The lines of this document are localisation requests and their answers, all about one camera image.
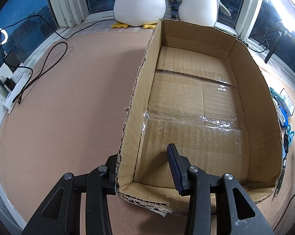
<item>metal screw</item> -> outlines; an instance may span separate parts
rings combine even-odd
[[[99,171],[100,171],[100,172],[107,171],[107,167],[106,167],[105,165],[101,165],[101,166],[99,167]]]
[[[198,172],[199,171],[199,168],[196,167],[196,166],[191,166],[191,167],[189,167],[189,171],[191,171],[191,172]]]
[[[64,174],[64,179],[71,179],[72,178],[72,174],[71,173],[66,173]]]
[[[225,179],[228,179],[228,180],[232,180],[233,179],[233,175],[231,175],[230,173],[226,173],[224,175]]]

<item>penguin foot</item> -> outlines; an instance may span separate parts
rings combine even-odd
[[[112,25],[112,28],[128,28],[128,26],[129,25],[127,25],[127,24],[123,24],[123,23],[119,23],[119,22],[117,22],[117,23],[115,23],[115,24],[113,24]]]
[[[150,29],[154,29],[155,27],[156,27],[156,24],[144,25],[144,26],[143,26],[143,29],[148,29],[148,28],[150,28]]]

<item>cardboard box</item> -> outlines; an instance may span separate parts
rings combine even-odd
[[[160,213],[188,211],[175,190],[166,148],[209,174],[232,173],[258,203],[282,167],[273,101],[245,45],[218,29],[157,24],[134,85],[118,154],[117,193]],[[214,195],[211,195],[214,211]]]

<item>brown table surface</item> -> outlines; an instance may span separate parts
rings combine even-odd
[[[38,80],[24,94],[22,104],[6,116],[0,131],[0,181],[25,221],[62,174],[88,173],[116,154],[124,108],[129,104],[151,32],[129,28],[73,37],[63,60]],[[59,46],[52,52],[47,67],[63,50]],[[36,64],[36,70],[44,58]],[[261,68],[269,86],[284,87],[294,102],[295,92],[272,75],[267,65],[263,63]],[[295,130],[295,111],[290,123]],[[295,137],[279,196],[258,205],[272,227],[294,193]],[[114,235],[183,234],[185,217],[163,218],[118,196],[109,196],[108,204]],[[81,213],[84,227],[84,207]],[[275,233],[286,234],[294,222],[295,198]]]

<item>penguin plush toy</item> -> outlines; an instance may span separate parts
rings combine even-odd
[[[178,18],[202,26],[214,26],[219,9],[227,16],[231,16],[220,0],[181,0]]]
[[[170,0],[115,0],[113,12],[117,23],[112,28],[154,29],[159,19],[171,19],[171,3]]]

